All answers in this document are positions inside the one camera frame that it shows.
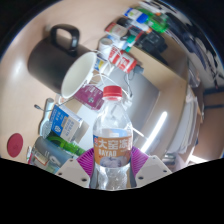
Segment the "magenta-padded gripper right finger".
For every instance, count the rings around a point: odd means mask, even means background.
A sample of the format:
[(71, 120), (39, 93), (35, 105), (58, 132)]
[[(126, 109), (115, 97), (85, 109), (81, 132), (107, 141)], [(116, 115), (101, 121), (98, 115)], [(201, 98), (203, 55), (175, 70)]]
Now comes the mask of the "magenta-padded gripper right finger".
[(157, 157), (148, 156), (133, 147), (130, 163), (130, 185), (140, 188), (171, 174), (169, 168)]

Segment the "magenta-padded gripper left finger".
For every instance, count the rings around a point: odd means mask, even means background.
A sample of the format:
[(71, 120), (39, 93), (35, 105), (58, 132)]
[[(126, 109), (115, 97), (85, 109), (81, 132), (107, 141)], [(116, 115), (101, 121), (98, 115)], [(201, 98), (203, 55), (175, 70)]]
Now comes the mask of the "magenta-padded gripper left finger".
[(68, 159), (56, 175), (84, 188), (90, 187), (94, 173), (94, 150), (89, 149), (77, 159)]

